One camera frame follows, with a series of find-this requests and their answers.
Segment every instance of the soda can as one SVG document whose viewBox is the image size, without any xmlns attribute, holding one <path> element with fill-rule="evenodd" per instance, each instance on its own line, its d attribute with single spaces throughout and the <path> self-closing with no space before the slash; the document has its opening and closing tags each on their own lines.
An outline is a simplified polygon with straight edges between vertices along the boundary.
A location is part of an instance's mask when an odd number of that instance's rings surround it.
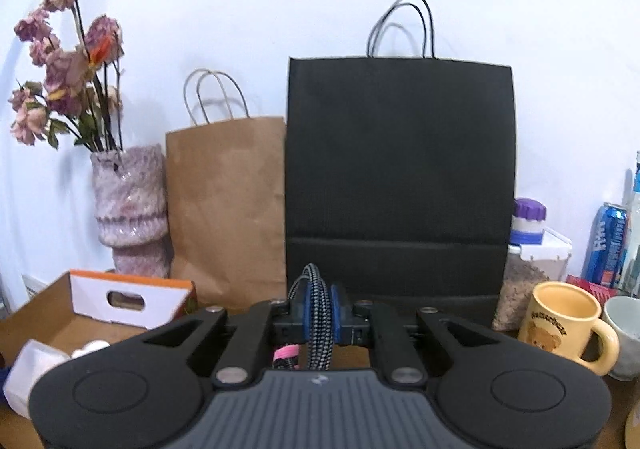
<svg viewBox="0 0 640 449">
<path fill-rule="evenodd" d="M 611 286 L 620 267 L 625 230 L 625 207 L 605 202 L 596 216 L 583 279 L 596 285 Z"/>
</svg>

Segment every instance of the ceramic vase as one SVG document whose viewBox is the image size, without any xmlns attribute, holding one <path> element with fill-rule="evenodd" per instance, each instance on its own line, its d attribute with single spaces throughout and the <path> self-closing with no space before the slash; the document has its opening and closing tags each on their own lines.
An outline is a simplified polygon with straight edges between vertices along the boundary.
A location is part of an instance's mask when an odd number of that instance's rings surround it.
<svg viewBox="0 0 640 449">
<path fill-rule="evenodd" d="M 118 273 L 167 277 L 169 225 L 159 144 L 94 152 L 95 219 Z"/>
</svg>

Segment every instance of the paper bag handle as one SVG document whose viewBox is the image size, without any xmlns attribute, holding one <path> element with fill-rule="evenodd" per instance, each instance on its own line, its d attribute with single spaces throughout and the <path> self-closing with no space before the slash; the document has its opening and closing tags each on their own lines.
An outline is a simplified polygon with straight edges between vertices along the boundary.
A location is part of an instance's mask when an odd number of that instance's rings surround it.
<svg viewBox="0 0 640 449">
<path fill-rule="evenodd" d="M 216 80 L 218 81 L 220 90 L 222 90 L 222 95 L 225 97 L 226 109 L 228 109 L 229 111 L 229 117 L 231 118 L 231 120 L 234 119 L 234 114 L 231 109 L 231 105 L 229 104 L 229 98 L 226 95 L 224 84 L 222 83 L 222 80 L 220 80 L 220 76 L 226 77 L 227 79 L 231 80 L 231 82 L 234 84 L 234 86 L 236 87 L 236 90 L 238 90 L 238 93 L 240 94 L 240 98 L 242 99 L 242 105 L 244 106 L 244 114 L 246 115 L 247 118 L 251 118 L 251 116 L 249 115 L 249 109 L 247 108 L 247 105 L 246 105 L 246 99 L 244 98 L 244 93 L 242 93 L 240 86 L 232 76 L 218 70 L 209 70 L 208 68 L 198 68 L 189 74 L 187 79 L 184 81 L 184 85 L 182 86 L 182 99 L 184 101 L 184 107 L 187 108 L 187 112 L 189 113 L 189 117 L 191 118 L 191 122 L 193 123 L 193 125 L 198 125 L 198 122 L 196 121 L 195 117 L 193 116 L 193 112 L 189 107 L 189 101 L 187 100 L 187 87 L 189 86 L 189 82 L 191 82 L 191 79 L 193 79 L 193 77 L 196 76 L 197 74 L 201 74 L 201 75 L 200 75 L 200 78 L 198 78 L 198 82 L 196 83 L 196 96 L 198 97 L 198 102 L 200 103 L 200 108 L 202 109 L 202 114 L 204 115 L 204 120 L 207 122 L 207 124 L 210 124 L 210 122 L 209 122 L 209 117 L 207 117 L 207 111 L 204 109 L 202 97 L 200 96 L 200 85 L 202 84 L 202 81 L 209 76 L 215 77 Z"/>
<path fill-rule="evenodd" d="M 373 57 L 376 51 L 376 46 L 378 45 L 378 40 L 380 38 L 380 33 L 382 32 L 382 27 L 384 26 L 386 20 L 389 16 L 401 6 L 413 6 L 416 12 L 420 15 L 420 19 L 422 20 L 422 29 L 424 30 L 424 37 L 422 39 L 422 57 L 426 58 L 427 54 L 427 27 L 424 20 L 424 15 L 422 14 L 422 10 L 418 8 L 416 5 L 410 2 L 402 2 L 404 0 L 395 0 L 394 3 L 389 7 L 389 9 L 378 19 L 378 21 L 373 25 L 371 32 L 369 33 L 369 38 L 367 39 L 367 57 Z M 435 30 L 433 29 L 433 15 L 431 14 L 431 8 L 427 3 L 427 0 L 421 0 L 424 6 L 427 9 L 427 14 L 429 16 L 429 29 L 431 34 L 431 57 L 436 58 L 435 53 Z"/>
</svg>

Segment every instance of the yellow mug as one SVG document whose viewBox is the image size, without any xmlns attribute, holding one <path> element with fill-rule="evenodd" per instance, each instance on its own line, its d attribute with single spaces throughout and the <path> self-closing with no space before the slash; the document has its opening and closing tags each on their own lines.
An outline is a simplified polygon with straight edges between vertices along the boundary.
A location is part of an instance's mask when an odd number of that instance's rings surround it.
<svg viewBox="0 0 640 449">
<path fill-rule="evenodd" d="M 569 283 L 547 281 L 533 289 L 518 339 L 606 375 L 618 359 L 618 334 L 600 319 L 600 303 L 586 290 Z M 581 358 L 591 332 L 602 340 L 600 358 Z"/>
</svg>

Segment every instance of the mug handle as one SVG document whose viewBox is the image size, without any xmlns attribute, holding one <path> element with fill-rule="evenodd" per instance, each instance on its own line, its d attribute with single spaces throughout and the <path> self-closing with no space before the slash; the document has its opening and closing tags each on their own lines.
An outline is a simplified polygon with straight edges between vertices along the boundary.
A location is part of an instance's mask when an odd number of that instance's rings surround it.
<svg viewBox="0 0 640 449">
<path fill-rule="evenodd" d="M 591 330 L 602 340 L 602 354 L 592 363 L 580 357 L 577 357 L 574 361 L 583 365 L 585 368 L 591 369 L 596 375 L 603 376 L 613 368 L 618 360 L 620 341 L 618 340 L 616 331 L 602 319 L 596 319 Z"/>
</svg>

